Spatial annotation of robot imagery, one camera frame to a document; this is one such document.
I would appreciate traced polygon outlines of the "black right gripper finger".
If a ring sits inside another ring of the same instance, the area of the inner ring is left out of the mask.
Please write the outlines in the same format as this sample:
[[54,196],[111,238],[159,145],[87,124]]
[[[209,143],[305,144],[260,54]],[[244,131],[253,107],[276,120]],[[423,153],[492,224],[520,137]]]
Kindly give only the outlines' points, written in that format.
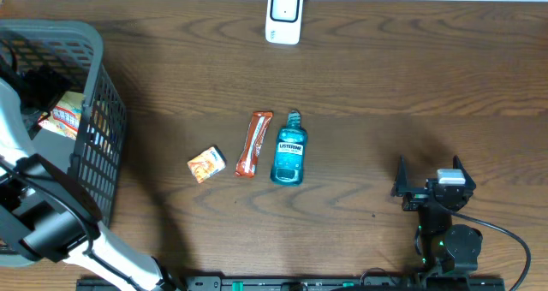
[[390,195],[392,197],[402,197],[408,191],[409,186],[405,158],[404,156],[400,156],[397,166],[396,178],[390,191]]
[[469,175],[469,173],[465,170],[460,158],[457,155],[453,157],[453,168],[461,171],[462,178],[464,179],[463,186],[467,190],[473,191],[476,188],[476,183],[474,182],[472,177]]

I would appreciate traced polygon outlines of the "teal Listerine mouthwash bottle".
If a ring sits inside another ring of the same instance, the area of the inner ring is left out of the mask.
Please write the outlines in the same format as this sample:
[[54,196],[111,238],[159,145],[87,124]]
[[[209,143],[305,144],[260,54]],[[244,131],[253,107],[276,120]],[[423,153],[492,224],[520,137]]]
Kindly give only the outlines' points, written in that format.
[[280,128],[277,135],[271,168],[271,180],[274,183],[298,186],[303,182],[306,145],[307,131],[301,125],[301,113],[291,110],[286,125]]

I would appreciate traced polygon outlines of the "orange red snack bar wrapper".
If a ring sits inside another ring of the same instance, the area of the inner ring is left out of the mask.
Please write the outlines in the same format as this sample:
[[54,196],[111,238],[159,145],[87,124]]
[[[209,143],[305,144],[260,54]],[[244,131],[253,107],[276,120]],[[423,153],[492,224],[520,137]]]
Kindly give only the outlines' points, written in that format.
[[235,167],[235,176],[255,177],[259,154],[272,117],[272,111],[254,111],[243,151]]

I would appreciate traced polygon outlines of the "small orange tissue pack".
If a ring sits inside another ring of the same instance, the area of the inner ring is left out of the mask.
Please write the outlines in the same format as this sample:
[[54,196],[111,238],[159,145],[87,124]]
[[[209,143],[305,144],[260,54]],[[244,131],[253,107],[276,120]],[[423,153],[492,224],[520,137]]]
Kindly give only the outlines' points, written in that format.
[[188,168],[198,183],[202,183],[226,168],[222,153],[211,146],[187,162]]

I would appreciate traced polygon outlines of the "yellow chips snack bag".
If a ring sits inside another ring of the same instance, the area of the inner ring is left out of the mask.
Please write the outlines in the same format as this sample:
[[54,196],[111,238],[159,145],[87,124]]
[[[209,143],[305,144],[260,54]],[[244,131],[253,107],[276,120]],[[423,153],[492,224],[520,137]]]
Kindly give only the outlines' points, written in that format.
[[51,113],[40,119],[40,127],[76,140],[82,116],[83,100],[82,93],[65,92]]

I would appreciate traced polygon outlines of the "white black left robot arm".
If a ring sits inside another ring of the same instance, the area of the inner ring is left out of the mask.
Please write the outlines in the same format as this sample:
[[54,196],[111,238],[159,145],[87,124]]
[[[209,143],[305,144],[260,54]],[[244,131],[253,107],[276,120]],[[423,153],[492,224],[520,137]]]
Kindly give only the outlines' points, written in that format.
[[182,290],[158,261],[136,252],[103,223],[104,200],[92,190],[114,189],[122,108],[108,108],[99,123],[80,121],[75,175],[39,155],[22,120],[21,100],[1,83],[1,238],[28,261],[85,268],[121,290]]

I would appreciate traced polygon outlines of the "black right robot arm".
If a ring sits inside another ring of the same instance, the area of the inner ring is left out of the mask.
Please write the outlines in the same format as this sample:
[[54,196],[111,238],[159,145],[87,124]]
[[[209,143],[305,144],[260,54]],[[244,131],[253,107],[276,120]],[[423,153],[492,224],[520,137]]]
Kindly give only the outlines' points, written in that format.
[[402,198],[404,211],[419,215],[419,237],[426,268],[439,274],[467,274],[478,268],[482,234],[452,217],[474,194],[476,184],[459,157],[451,169],[438,169],[422,187],[408,183],[405,160],[400,158],[391,194]]

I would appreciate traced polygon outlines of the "white barcode scanner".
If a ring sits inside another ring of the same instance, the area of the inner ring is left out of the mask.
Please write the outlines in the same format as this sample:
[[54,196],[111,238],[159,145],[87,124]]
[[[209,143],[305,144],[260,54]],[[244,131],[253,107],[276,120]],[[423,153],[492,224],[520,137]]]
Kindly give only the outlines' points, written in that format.
[[278,45],[297,45],[301,37],[304,0],[268,0],[265,39]]

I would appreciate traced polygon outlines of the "grey plastic shopping basket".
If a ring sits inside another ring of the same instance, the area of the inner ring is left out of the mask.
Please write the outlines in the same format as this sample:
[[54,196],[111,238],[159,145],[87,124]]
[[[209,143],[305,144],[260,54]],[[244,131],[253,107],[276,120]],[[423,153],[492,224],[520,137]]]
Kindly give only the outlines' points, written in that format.
[[[99,123],[100,114],[108,108],[122,108],[115,125],[122,137],[115,151],[117,172],[109,179],[113,191],[92,190],[102,206],[103,223],[108,228],[116,195],[118,171],[123,142],[127,131],[127,112],[115,86],[102,64],[104,44],[90,25],[80,21],[4,20],[1,23],[1,83],[8,82],[19,95],[25,86],[22,77],[31,69],[50,66],[74,85],[68,92],[84,95],[80,120]],[[21,102],[22,120],[36,152],[56,165],[62,172],[75,175],[76,152],[84,146],[76,140],[52,133],[40,127],[43,116],[51,112],[25,109]],[[26,267],[37,262],[21,258],[1,238],[1,264],[4,267]]]

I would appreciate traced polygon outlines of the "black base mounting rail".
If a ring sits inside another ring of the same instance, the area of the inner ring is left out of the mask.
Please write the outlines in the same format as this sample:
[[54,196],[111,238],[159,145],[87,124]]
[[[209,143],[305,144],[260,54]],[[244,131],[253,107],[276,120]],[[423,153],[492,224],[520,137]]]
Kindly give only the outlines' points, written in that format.
[[376,274],[364,278],[189,276],[182,286],[188,291],[505,290],[500,278],[444,277],[421,283],[407,277],[389,278]]

